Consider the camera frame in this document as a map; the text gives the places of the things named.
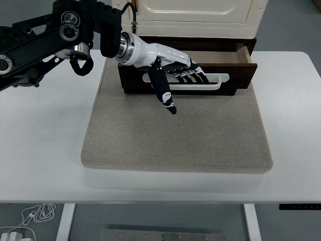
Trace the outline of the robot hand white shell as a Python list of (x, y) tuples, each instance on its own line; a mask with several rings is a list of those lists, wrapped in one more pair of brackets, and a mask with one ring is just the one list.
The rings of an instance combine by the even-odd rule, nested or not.
[(199, 84), (209, 82), (201, 67), (184, 52), (157, 43), (148, 44), (135, 34), (129, 34), (126, 43), (127, 49), (122, 63), (133, 65), (135, 68), (147, 68), (157, 99), (172, 114), (176, 114), (177, 109), (172, 99), (166, 72), (182, 81), (193, 77)]

